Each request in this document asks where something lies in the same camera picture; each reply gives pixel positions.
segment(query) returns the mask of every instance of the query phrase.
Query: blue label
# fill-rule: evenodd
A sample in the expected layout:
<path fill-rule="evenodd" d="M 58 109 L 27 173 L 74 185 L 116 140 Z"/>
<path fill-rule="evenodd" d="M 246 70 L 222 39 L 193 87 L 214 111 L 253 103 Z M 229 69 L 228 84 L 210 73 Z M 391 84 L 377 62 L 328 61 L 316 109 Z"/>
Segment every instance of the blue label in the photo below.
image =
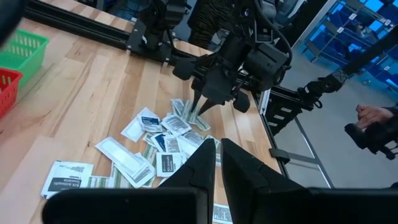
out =
<path fill-rule="evenodd" d="M 156 125 L 160 124 L 159 119 L 157 119 L 157 118 L 142 117 L 141 120 L 142 120 L 143 124 L 156 124 Z"/>
<path fill-rule="evenodd" d="M 157 141 L 157 143 L 159 143 L 160 147 L 163 149 L 163 151 L 166 151 L 166 145 L 164 143 L 164 134 L 160 134 L 158 136 L 155 137 L 155 140 Z"/>

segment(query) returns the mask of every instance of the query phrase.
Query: green basket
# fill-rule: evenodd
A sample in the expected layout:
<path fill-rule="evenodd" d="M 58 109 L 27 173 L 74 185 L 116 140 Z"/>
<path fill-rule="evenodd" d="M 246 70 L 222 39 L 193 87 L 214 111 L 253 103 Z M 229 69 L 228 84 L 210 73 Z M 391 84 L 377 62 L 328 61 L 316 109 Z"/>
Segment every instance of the green basket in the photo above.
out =
<path fill-rule="evenodd" d="M 19 88 L 25 85 L 42 66 L 49 40 L 21 29 L 16 30 L 7 46 L 0 52 L 0 67 L 23 74 Z"/>

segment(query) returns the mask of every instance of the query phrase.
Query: black cable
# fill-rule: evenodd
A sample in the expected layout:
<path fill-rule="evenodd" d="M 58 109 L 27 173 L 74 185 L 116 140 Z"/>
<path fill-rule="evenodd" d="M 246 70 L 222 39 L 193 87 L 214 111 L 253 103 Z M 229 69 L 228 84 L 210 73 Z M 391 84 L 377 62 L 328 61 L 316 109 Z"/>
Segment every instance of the black cable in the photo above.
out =
<path fill-rule="evenodd" d="M 176 48 L 174 46 L 174 39 L 173 39 L 172 31 L 171 31 L 171 29 L 169 27 L 166 28 L 166 33 L 167 33 L 167 37 L 169 38 L 170 46 L 172 48 L 172 51 L 175 51 Z"/>
<path fill-rule="evenodd" d="M 286 64 L 290 65 L 290 63 L 292 63 L 292 59 L 293 59 L 293 53 L 292 53 L 292 48 L 290 47 L 290 44 L 287 42 L 285 36 L 279 31 L 279 29 L 276 28 L 272 24 L 272 22 L 266 17 L 266 15 L 264 15 L 258 0 L 253 0 L 253 1 L 254 1 L 254 4 L 256 5 L 256 9 L 258 10 L 261 18 L 271 27 L 272 30 L 274 30 L 277 33 L 277 35 L 280 37 L 280 39 L 286 45 L 286 47 L 287 47 L 286 50 L 288 51 L 287 53 L 289 54 L 289 58 L 287 59 Z"/>
<path fill-rule="evenodd" d="M 243 70 L 244 70 L 243 68 L 239 69 L 239 70 L 238 70 L 238 74 L 239 74 L 240 72 L 242 72 Z M 242 88 L 244 82 L 246 82 L 246 80 L 248 80 L 248 78 L 249 78 L 249 75 L 246 75 L 246 76 L 242 79 L 242 81 L 239 83 L 239 85 L 236 86 L 236 88 L 233 90 L 233 91 L 234 91 L 233 95 L 235 95 L 235 94 L 238 93 L 238 91 Z"/>
<path fill-rule="evenodd" d="M 286 71 L 280 71 L 280 72 L 281 72 L 281 74 L 280 74 L 280 77 L 279 77 L 278 81 L 276 82 L 276 85 L 281 84 L 282 80 L 285 78 Z"/>

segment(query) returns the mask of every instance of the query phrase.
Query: red basket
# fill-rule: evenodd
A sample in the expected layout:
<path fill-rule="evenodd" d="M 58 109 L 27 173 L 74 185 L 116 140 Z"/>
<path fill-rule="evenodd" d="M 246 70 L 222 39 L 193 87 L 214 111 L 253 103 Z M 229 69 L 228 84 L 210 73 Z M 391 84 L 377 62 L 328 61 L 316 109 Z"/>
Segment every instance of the red basket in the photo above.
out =
<path fill-rule="evenodd" d="M 0 68 L 0 119 L 6 115 L 17 100 L 18 83 L 22 74 Z"/>

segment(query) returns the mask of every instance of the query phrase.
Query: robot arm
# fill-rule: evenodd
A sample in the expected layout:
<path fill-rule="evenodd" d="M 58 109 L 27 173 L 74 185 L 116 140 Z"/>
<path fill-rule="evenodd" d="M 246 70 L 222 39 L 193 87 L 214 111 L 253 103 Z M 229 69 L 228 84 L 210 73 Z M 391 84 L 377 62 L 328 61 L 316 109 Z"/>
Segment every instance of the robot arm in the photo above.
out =
<path fill-rule="evenodd" d="M 243 83 L 251 82 L 257 90 L 264 91 L 281 81 L 290 68 L 292 52 L 283 35 L 270 21 L 275 14 L 274 0 L 262 1 L 261 4 L 258 0 L 235 1 L 235 24 L 220 50 L 177 62 L 174 75 L 182 80 L 188 80 L 192 75 L 196 77 L 192 83 L 195 98 L 191 111 L 203 95 L 207 100 L 198 114 L 231 100 L 237 110 L 245 113 L 250 102 L 240 90 Z M 273 46 L 274 32 L 287 45 L 286 52 Z"/>
<path fill-rule="evenodd" d="M 185 0 L 154 0 L 142 10 L 140 20 L 146 26 L 142 45 L 148 50 L 158 50 L 165 32 L 170 34 L 170 30 L 181 22 L 185 6 Z"/>

